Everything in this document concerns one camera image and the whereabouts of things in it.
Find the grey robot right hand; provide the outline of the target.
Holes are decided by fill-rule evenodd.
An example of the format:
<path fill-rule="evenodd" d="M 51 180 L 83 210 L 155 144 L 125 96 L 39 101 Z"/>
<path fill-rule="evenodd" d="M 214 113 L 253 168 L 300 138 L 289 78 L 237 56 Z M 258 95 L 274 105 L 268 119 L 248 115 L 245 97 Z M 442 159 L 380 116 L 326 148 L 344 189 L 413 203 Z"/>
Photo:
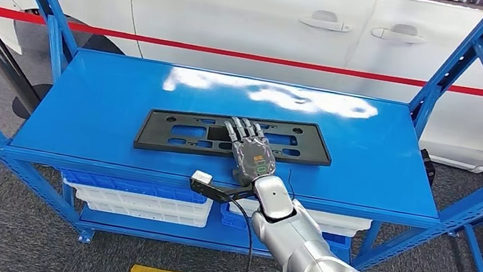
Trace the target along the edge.
<path fill-rule="evenodd" d="M 232 117 L 224 122 L 231 150 L 236 161 L 233 176 L 242 186 L 250 186 L 257 179 L 275 175 L 276 159 L 257 121 Z"/>

